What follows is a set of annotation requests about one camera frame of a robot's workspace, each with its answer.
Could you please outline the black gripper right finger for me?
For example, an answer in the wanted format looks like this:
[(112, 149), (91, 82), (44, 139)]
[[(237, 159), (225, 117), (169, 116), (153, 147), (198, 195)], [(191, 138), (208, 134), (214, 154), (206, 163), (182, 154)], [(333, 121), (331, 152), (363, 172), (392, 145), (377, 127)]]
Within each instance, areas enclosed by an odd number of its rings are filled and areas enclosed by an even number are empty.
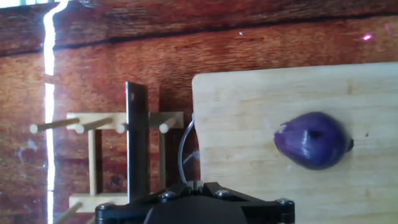
[(295, 202), (287, 198), (265, 201), (223, 187), (217, 182), (196, 182), (196, 192), (199, 196), (240, 208), (248, 223), (295, 223)]

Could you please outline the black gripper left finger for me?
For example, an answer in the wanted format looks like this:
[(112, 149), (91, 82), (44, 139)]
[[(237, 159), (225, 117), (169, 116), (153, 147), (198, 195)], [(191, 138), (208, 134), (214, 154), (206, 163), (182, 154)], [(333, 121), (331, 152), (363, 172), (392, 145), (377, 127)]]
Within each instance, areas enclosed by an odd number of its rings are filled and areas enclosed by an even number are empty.
[(95, 208), (95, 224), (144, 223), (147, 214), (157, 205), (191, 196), (196, 190), (196, 182), (177, 183), (154, 194), (132, 199), (125, 205), (113, 202), (102, 203)]

